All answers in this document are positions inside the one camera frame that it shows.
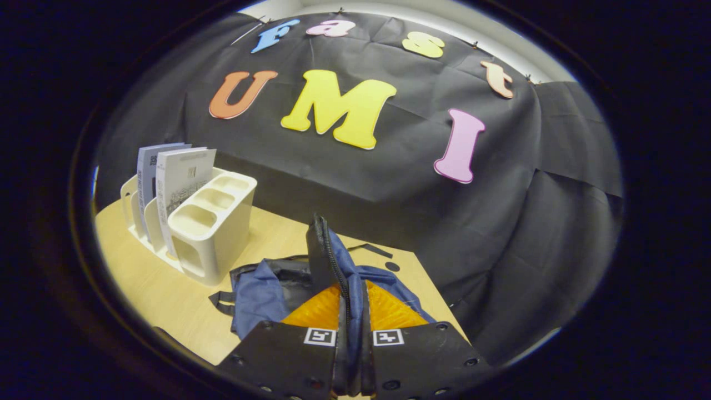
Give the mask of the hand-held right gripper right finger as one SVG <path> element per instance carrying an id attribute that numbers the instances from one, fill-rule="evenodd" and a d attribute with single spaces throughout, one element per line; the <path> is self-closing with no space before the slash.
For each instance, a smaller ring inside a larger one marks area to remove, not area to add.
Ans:
<path id="1" fill-rule="evenodd" d="M 446 321 L 428 323 L 371 282 L 363 284 L 360 394 L 373 399 L 458 399 L 492 367 Z"/>

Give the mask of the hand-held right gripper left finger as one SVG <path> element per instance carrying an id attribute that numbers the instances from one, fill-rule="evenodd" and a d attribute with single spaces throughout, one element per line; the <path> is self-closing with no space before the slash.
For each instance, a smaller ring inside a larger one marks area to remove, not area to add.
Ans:
<path id="1" fill-rule="evenodd" d="M 333 284 L 283 321 L 259 322 L 217 370 L 271 399 L 336 399 L 348 392 L 347 324 Z"/>

